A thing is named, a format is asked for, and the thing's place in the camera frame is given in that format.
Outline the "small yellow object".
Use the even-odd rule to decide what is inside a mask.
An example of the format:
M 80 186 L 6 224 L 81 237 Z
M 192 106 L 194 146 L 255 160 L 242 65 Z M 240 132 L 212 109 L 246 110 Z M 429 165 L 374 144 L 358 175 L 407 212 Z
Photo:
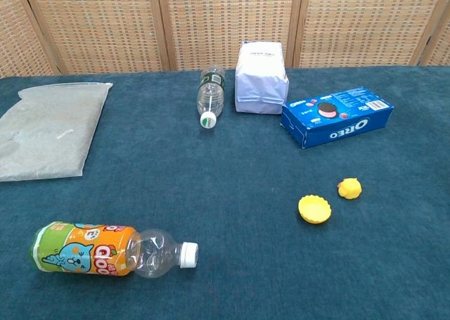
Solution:
M 362 186 L 357 178 L 346 178 L 337 185 L 337 190 L 341 197 L 352 200 L 360 196 Z

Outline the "yellow cupcake mould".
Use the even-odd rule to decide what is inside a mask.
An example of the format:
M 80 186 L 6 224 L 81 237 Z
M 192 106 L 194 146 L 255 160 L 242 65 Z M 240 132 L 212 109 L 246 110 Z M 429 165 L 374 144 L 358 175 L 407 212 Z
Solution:
M 298 202 L 298 211 L 304 221 L 310 224 L 321 224 L 331 216 L 331 207 L 328 201 L 321 196 L 306 195 Z

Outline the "blue table cloth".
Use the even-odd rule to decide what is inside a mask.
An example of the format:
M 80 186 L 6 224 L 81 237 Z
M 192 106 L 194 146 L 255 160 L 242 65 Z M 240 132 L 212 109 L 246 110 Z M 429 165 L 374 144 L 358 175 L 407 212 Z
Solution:
M 239 113 L 226 73 L 203 129 L 200 74 L 7 77 L 28 87 L 109 82 L 81 177 L 0 183 L 0 320 L 450 320 L 450 67 L 290 69 L 300 100 L 366 87 L 385 128 L 303 149 L 278 116 Z M 358 198 L 338 193 L 357 178 Z M 298 211 L 321 196 L 330 218 Z M 158 279 L 44 273 L 29 254 L 54 221 L 163 229 L 198 265 Z

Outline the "clear water bottle green label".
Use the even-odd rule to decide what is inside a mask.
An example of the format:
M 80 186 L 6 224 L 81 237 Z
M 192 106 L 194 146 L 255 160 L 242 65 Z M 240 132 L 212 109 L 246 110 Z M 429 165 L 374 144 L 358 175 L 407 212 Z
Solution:
M 197 95 L 197 110 L 200 115 L 200 125 L 212 129 L 224 108 L 224 69 L 211 65 L 200 75 L 200 85 Z

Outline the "white paper package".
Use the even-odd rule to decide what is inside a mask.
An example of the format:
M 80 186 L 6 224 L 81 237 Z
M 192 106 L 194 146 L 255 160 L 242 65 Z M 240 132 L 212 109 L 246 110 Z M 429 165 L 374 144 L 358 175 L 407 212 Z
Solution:
M 280 42 L 244 41 L 235 73 L 235 106 L 240 113 L 279 115 L 289 79 Z

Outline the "blue Oreo cookie box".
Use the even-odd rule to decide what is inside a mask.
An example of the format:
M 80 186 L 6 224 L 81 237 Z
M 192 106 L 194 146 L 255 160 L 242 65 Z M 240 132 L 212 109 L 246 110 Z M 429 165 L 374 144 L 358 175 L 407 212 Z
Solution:
M 288 101 L 281 125 L 305 149 L 382 129 L 393 109 L 369 89 L 358 87 Z

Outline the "woven folding screen panel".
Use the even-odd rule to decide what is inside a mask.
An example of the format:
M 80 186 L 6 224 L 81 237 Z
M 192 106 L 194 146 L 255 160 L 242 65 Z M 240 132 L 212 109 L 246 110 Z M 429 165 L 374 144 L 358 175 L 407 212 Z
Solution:
M 449 2 L 299 0 L 291 65 L 418 65 Z
M 59 75 L 175 70 L 168 0 L 27 0 Z
M 440 20 L 425 47 L 419 65 L 450 66 L 450 14 Z
M 279 41 L 285 64 L 297 59 L 302 0 L 151 0 L 163 70 L 209 63 L 234 68 L 245 40 Z
M 27 0 L 0 0 L 0 78 L 59 73 Z

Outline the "orange cartoon label drink bottle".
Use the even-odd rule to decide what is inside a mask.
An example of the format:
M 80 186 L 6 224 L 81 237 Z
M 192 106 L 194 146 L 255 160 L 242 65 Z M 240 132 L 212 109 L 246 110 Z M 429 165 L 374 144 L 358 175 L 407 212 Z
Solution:
M 159 229 L 52 222 L 40 228 L 30 246 L 36 268 L 45 272 L 159 278 L 173 267 L 192 269 L 198 244 L 177 243 Z

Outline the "clear plastic zip bag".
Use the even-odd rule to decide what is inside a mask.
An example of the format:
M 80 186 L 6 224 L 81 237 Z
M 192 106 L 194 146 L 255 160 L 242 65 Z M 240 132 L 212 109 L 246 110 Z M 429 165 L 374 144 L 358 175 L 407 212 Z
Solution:
M 80 177 L 111 83 L 30 87 L 0 117 L 0 182 Z

